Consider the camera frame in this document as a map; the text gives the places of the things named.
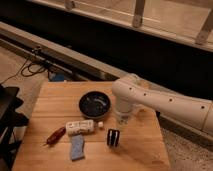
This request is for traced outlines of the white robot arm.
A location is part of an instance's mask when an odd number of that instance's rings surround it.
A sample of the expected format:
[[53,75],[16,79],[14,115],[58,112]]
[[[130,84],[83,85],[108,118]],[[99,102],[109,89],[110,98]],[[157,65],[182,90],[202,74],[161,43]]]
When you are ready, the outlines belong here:
[[117,123],[126,124],[133,106],[142,104],[213,137],[213,101],[171,94],[139,85],[140,78],[128,74],[112,83]]

